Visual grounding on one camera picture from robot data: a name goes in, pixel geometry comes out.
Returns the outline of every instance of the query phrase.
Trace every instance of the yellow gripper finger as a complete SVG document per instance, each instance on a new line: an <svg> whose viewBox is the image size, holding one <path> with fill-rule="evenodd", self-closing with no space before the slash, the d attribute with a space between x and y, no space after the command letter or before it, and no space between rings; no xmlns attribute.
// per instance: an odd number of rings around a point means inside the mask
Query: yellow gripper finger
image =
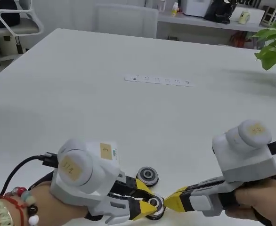
<svg viewBox="0 0 276 226"><path fill-rule="evenodd" d="M176 212L186 212L186 210L184 209L182 200L180 198L180 195L183 192L175 192L174 194L172 194L171 196L169 196L168 198L166 198L164 200L164 205L169 208L172 209Z"/></svg>
<svg viewBox="0 0 276 226"><path fill-rule="evenodd" d="M155 213L157 208L148 202L129 198L130 220L138 220L147 215Z"/></svg>
<svg viewBox="0 0 276 226"><path fill-rule="evenodd" d="M154 193L139 179L136 179L137 190L154 195Z"/></svg>

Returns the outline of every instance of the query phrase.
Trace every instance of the white box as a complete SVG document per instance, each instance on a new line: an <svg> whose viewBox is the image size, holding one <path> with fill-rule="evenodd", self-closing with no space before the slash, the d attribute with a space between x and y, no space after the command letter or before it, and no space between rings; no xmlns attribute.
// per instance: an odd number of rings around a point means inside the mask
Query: white box
<svg viewBox="0 0 276 226"><path fill-rule="evenodd" d="M265 14L264 10L258 8L246 8L246 7L236 7L230 20L231 21L238 21L242 12L249 12L250 13L250 20L247 22L248 24L260 24L262 17Z"/></svg>
<svg viewBox="0 0 276 226"><path fill-rule="evenodd" d="M181 10L187 16L204 17L211 0L182 0Z"/></svg>

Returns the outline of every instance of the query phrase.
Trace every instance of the red object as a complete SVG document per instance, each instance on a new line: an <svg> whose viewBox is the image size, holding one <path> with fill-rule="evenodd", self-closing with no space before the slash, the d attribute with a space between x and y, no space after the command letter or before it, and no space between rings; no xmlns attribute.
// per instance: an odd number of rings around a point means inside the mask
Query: red object
<svg viewBox="0 0 276 226"><path fill-rule="evenodd" d="M234 47L244 48L246 42L251 42L247 39L247 32L236 32L230 37L230 44Z"/></svg>
<svg viewBox="0 0 276 226"><path fill-rule="evenodd" d="M21 195L22 195L23 192L25 192L25 191L27 191L27 189L26 189L25 187L20 187L20 188L17 190L16 194L17 194L17 196L21 197Z"/></svg>
<svg viewBox="0 0 276 226"><path fill-rule="evenodd" d="M15 207L19 210L19 212L20 212L21 226L24 226L24 213L23 213L23 211L22 211L22 208L24 208L25 206L24 206L24 205L19 206L19 203L18 203L16 200L14 200L14 199L12 199L12 198L10 198L10 197L8 197L8 196L0 196L0 198L1 198L1 199L7 200L7 201L10 202L11 204L14 204L14 206L15 206Z"/></svg>

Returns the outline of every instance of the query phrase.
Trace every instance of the handwritten label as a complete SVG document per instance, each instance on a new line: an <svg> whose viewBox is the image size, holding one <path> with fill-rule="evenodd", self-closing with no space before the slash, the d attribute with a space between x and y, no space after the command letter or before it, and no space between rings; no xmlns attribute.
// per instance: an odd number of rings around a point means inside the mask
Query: handwritten label
<svg viewBox="0 0 276 226"><path fill-rule="evenodd" d="M82 173L82 169L69 156L60 162L59 167L72 181L76 181Z"/></svg>
<svg viewBox="0 0 276 226"><path fill-rule="evenodd" d="M248 128L249 133L252 136L260 135L266 131L266 128L260 123L256 123Z"/></svg>
<svg viewBox="0 0 276 226"><path fill-rule="evenodd" d="M100 144L100 157L102 159L112 160L112 148L108 144Z"/></svg>

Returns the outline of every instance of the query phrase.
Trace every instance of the beaded bracelet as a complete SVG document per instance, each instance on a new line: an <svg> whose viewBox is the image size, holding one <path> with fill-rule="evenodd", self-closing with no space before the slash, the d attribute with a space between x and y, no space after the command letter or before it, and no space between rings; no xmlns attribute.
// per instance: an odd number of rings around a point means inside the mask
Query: beaded bracelet
<svg viewBox="0 0 276 226"><path fill-rule="evenodd" d="M14 222L12 217L0 199L0 226L13 226Z"/></svg>
<svg viewBox="0 0 276 226"><path fill-rule="evenodd" d="M27 207L28 223L31 226L36 226L39 222L39 216L37 215L38 207L35 205L36 200L31 195L30 191L27 191L24 187L15 187L11 192L5 194L6 196L17 195L21 197L21 200Z"/></svg>
<svg viewBox="0 0 276 226"><path fill-rule="evenodd" d="M21 226L24 226L24 213L23 213L23 206L20 206L17 200L14 200L8 196L0 196L0 199L5 199L6 201L10 202L15 206L15 208L19 211L20 213L20 218L21 218Z"/></svg>

